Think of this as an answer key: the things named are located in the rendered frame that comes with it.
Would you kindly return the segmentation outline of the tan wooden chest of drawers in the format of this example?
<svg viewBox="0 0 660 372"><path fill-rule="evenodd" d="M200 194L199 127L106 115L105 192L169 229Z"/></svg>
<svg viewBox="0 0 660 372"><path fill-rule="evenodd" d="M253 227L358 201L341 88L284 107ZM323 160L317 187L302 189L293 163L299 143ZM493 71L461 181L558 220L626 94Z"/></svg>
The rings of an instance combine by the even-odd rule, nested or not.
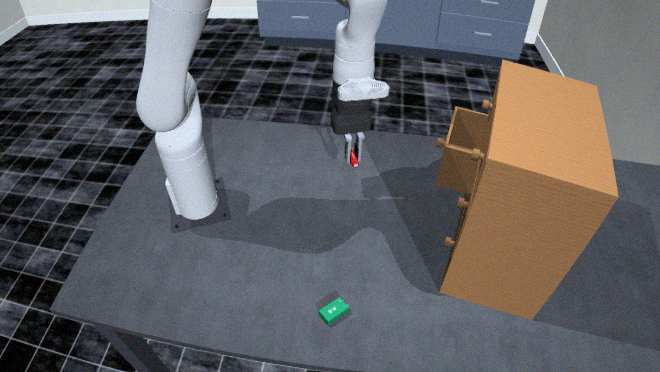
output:
<svg viewBox="0 0 660 372"><path fill-rule="evenodd" d="M618 190L597 86L501 64L487 161L439 293L532 320Z"/></svg>

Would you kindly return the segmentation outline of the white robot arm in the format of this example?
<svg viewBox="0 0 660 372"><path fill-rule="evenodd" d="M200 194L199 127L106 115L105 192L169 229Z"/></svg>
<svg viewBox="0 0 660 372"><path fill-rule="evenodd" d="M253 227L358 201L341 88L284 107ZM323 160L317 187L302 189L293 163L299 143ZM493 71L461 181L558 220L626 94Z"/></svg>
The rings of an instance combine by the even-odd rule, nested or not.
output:
<svg viewBox="0 0 660 372"><path fill-rule="evenodd" d="M349 18L336 28L336 56L350 62L370 60L388 0L335 1L349 9ZM188 219L205 218L218 205L202 136L198 91L188 72L211 4L212 0L150 0L136 99L141 121L156 131L174 210Z"/></svg>

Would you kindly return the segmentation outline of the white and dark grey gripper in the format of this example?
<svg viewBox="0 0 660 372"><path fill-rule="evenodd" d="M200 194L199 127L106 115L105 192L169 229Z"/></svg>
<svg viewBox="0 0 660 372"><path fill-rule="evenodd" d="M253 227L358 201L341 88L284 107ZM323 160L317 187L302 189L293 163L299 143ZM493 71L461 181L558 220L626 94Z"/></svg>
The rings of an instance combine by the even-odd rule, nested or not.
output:
<svg viewBox="0 0 660 372"><path fill-rule="evenodd" d="M363 62L350 62L334 56L333 62L333 90L332 100L334 107L331 112L331 127L336 135L345 138L344 158L351 163L350 134L356 134L354 153L361 162L361 148L364 135L371 129L371 115L369 112L372 99L387 97L389 86L382 81L375 80L374 56ZM369 100L367 100L369 99Z"/></svg>

